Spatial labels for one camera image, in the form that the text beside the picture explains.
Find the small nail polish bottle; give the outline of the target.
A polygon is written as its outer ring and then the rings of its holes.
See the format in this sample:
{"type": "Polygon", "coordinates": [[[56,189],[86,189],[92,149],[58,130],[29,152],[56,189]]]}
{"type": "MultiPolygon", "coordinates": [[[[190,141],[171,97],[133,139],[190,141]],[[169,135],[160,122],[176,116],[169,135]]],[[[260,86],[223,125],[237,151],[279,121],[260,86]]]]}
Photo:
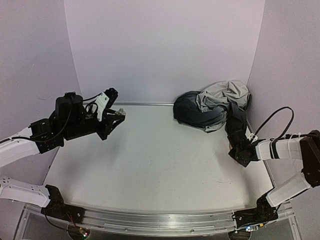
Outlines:
{"type": "Polygon", "coordinates": [[[119,108],[116,112],[115,112],[116,115],[118,116],[126,116],[126,112],[124,111],[123,108],[119,108]]]}

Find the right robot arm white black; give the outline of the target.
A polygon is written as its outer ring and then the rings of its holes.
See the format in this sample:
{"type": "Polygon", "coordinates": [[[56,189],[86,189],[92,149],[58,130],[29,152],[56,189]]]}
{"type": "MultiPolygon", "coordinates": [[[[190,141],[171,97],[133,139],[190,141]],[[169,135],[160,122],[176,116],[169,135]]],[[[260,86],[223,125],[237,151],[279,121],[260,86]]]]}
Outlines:
{"type": "Polygon", "coordinates": [[[282,203],[320,185],[320,132],[288,134],[274,139],[248,138],[242,130],[228,136],[229,156],[247,167],[251,162],[292,159],[302,161],[302,170],[263,194],[256,207],[233,214],[238,228],[265,224],[278,219],[282,203]]]}

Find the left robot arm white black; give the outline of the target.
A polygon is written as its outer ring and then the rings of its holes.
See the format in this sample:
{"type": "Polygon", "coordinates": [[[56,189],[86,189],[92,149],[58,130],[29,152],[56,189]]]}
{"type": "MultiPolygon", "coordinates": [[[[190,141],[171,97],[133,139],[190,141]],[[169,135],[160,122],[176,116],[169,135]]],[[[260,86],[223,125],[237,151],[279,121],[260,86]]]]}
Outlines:
{"type": "MultiPolygon", "coordinates": [[[[83,99],[75,92],[67,92],[55,101],[55,109],[48,118],[31,123],[20,132],[1,140],[0,166],[7,166],[17,160],[44,154],[65,141],[97,134],[106,140],[110,133],[126,119],[126,112],[112,106],[118,92],[109,88],[98,95],[83,99]]],[[[29,203],[46,208],[56,218],[64,218],[68,213],[59,190],[54,186],[32,185],[0,176],[0,197],[13,201],[29,203]]]]}

